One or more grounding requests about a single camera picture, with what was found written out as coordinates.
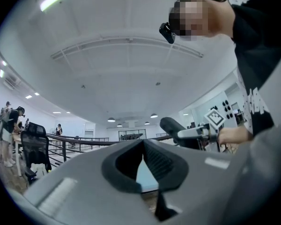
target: wooden floor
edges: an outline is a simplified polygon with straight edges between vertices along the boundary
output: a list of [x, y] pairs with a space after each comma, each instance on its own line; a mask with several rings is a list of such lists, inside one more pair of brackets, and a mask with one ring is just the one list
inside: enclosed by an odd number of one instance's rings
[[[24, 167], [24, 161], [20, 159], [20, 166]], [[21, 169], [22, 177], [19, 177], [17, 174], [16, 164], [12, 167], [5, 167], [3, 164], [3, 158], [1, 157], [1, 144], [0, 144], [0, 178], [3, 184], [6, 187], [12, 188], [19, 193], [23, 194], [27, 187], [28, 183], [23, 173], [23, 169]]]

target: person wearing black shirt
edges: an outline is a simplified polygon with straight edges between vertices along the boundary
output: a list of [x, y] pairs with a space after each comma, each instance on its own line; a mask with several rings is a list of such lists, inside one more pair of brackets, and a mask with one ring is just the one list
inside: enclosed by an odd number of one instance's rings
[[61, 128], [61, 125], [60, 125], [60, 124], [57, 125], [57, 128], [56, 128], [56, 135], [62, 135], [62, 128]]
[[25, 109], [18, 107], [16, 110], [12, 110], [9, 115], [9, 121], [4, 122], [2, 129], [2, 155], [4, 160], [4, 166], [12, 167], [15, 164], [15, 161], [11, 158], [8, 151], [8, 146], [12, 142], [12, 132], [20, 132], [21, 129], [18, 127], [17, 122], [20, 116], [23, 116]]
[[281, 16], [277, 4], [247, 0], [231, 5], [228, 0], [178, 0], [169, 14], [171, 30], [184, 40], [193, 36], [229, 36], [235, 43], [237, 73], [245, 100], [246, 123], [223, 128], [218, 142], [242, 143], [274, 125], [260, 89], [281, 60]]

